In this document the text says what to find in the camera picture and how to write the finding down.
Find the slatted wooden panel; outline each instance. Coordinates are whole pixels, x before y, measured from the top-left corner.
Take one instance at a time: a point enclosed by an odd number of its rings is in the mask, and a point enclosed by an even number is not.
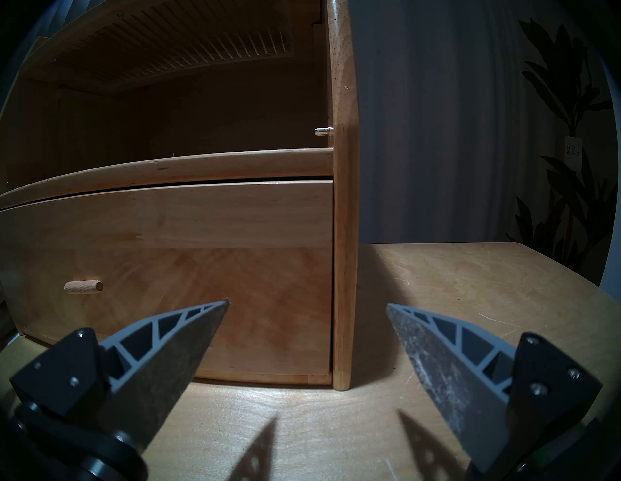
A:
[[[61,51],[54,64],[108,88],[174,71],[289,56],[282,0],[169,0],[132,11]]]

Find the light wood surface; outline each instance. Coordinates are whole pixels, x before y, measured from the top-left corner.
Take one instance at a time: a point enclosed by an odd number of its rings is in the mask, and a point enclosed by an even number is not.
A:
[[[96,294],[101,292],[104,285],[101,281],[69,281],[65,284],[63,290],[67,294]]]
[[[11,227],[0,232],[0,280],[22,333],[49,342],[91,326],[101,339],[228,298],[201,369],[330,382],[331,181],[103,192],[13,207],[0,222]],[[63,291],[85,279],[105,289]]]
[[[356,304],[360,125],[348,0],[325,2],[330,42],[334,148],[334,306],[332,382],[349,389]]]
[[[192,155],[110,165],[45,179],[0,195],[0,209],[35,200],[125,187],[225,179],[332,175],[332,149]]]
[[[149,479],[225,480],[248,453],[273,480],[463,479],[468,456],[420,388],[387,302],[460,317],[513,345],[526,330],[546,336],[604,384],[589,418],[619,386],[621,305],[560,264],[515,243],[364,245],[352,389],[193,382],[144,453]],[[0,353],[6,402],[8,375],[41,350],[20,338]]]

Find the gray curtain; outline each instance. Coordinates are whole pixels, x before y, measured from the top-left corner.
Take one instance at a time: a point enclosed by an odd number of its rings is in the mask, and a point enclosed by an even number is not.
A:
[[[521,74],[524,60],[543,62],[518,20],[535,19],[553,38],[565,24],[587,40],[571,18],[552,0],[360,0],[350,10],[361,242],[502,241],[505,232],[519,240],[516,194],[535,222],[544,220],[539,156],[562,158],[568,133]],[[591,52],[600,99],[610,98]],[[591,138],[602,129],[607,140]],[[612,113],[590,112],[578,134],[594,169],[614,181],[613,131]],[[605,253],[600,263],[603,270]]]

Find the wooden drawer knob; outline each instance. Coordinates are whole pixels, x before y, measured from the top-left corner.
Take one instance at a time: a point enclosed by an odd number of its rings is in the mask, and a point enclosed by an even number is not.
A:
[[[101,292],[104,285],[101,281],[70,281],[65,284],[67,294],[96,294]]]

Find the wood grain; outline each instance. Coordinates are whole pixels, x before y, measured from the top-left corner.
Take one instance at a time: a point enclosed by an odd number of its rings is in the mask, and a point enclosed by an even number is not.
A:
[[[11,226],[0,233],[0,281],[20,332],[46,341],[85,325],[101,339],[228,298],[202,369],[321,382],[330,372],[331,193],[331,181],[208,184],[14,207],[0,212]],[[105,289],[64,293],[84,279]]]
[[[69,281],[65,284],[63,290],[67,294],[96,294],[101,292],[104,285],[101,281]]]
[[[356,304],[360,125],[356,67],[348,0],[326,0],[330,40],[332,144],[334,148],[334,304],[333,374],[335,389],[350,386]]]
[[[107,0],[57,32],[22,73],[105,94],[232,63],[307,61],[318,19],[319,0]]]
[[[328,147],[315,136],[315,128],[325,126],[316,77],[312,63],[237,64],[117,98],[131,106],[149,158]]]
[[[589,416],[613,400],[621,306],[552,260],[514,243],[363,245],[359,264],[352,389],[191,383],[144,453],[150,480],[227,479],[273,418],[274,481],[463,479],[468,456],[420,388],[387,302],[461,317],[513,345],[534,330],[600,377]],[[11,369],[40,350],[20,338],[0,353],[3,398]]]
[[[332,374],[319,375],[300,375],[300,374],[246,374],[231,371],[212,371],[199,367],[196,371],[196,377],[233,381],[233,382],[251,382],[261,384],[299,384],[299,385],[331,385]]]
[[[0,192],[148,158],[128,108],[114,98],[18,77],[0,120]]]
[[[238,182],[44,200],[0,212],[0,222],[11,226],[1,230],[0,245],[13,249],[326,247],[332,239],[326,224],[331,219],[331,189],[332,181]]]
[[[332,175],[332,149],[283,149],[145,160],[57,176],[0,195],[0,209],[80,192],[224,179]]]

